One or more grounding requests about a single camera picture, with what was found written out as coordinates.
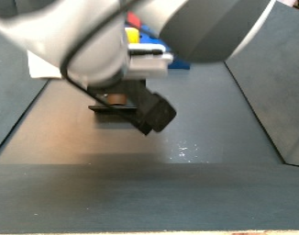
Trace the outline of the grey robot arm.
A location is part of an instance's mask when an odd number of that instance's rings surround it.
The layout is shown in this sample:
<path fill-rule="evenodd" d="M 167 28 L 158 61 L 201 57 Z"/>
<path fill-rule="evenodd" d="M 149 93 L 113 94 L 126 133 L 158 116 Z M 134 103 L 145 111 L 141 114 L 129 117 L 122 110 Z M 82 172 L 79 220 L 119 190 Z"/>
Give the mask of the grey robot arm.
<path fill-rule="evenodd" d="M 173 57 L 223 62 L 275 0 L 0 0 L 0 33 L 52 77 L 108 86 L 162 73 Z"/>

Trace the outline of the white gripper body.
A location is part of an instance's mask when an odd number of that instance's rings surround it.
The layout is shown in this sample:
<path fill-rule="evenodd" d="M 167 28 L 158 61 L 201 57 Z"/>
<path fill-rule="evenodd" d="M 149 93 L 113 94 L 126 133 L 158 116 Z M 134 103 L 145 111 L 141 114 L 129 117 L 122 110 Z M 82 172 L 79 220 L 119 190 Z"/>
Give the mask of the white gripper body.
<path fill-rule="evenodd" d="M 173 63 L 173 54 L 161 44 L 131 43 L 129 45 L 130 65 L 127 76 L 131 78 L 158 77 L 167 73 Z M 31 51 L 27 52 L 28 70 L 34 79 L 60 79 L 59 69 L 39 58 Z"/>

